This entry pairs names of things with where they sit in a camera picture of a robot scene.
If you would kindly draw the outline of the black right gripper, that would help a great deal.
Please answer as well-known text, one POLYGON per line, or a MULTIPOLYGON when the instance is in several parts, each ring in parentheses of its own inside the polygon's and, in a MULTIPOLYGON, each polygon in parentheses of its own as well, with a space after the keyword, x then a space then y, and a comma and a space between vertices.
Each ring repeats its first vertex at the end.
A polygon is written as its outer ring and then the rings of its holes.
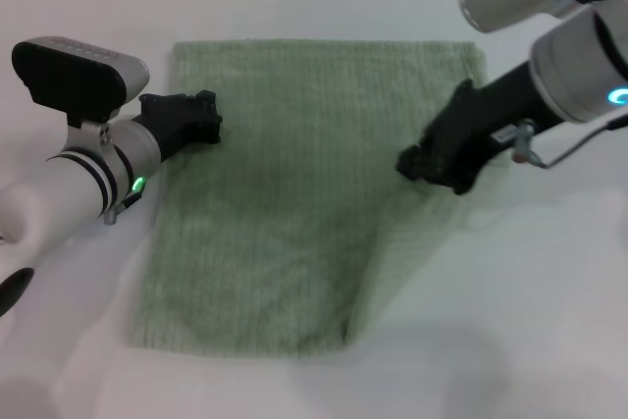
POLYGON ((562 123, 535 87, 527 62, 481 88, 466 80, 419 140, 400 152, 397 171, 411 182, 464 194, 484 166, 508 147, 492 135, 526 119, 540 132, 562 123))

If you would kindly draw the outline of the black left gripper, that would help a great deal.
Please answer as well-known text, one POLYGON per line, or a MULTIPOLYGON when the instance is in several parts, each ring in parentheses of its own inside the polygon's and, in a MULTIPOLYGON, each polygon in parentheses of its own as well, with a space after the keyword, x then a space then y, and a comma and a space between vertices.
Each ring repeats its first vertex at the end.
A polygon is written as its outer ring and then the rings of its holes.
POLYGON ((216 93, 201 90, 195 95, 142 94, 141 112, 132 120, 154 137, 160 160, 167 161, 193 143, 218 144, 223 117, 218 115, 216 93))

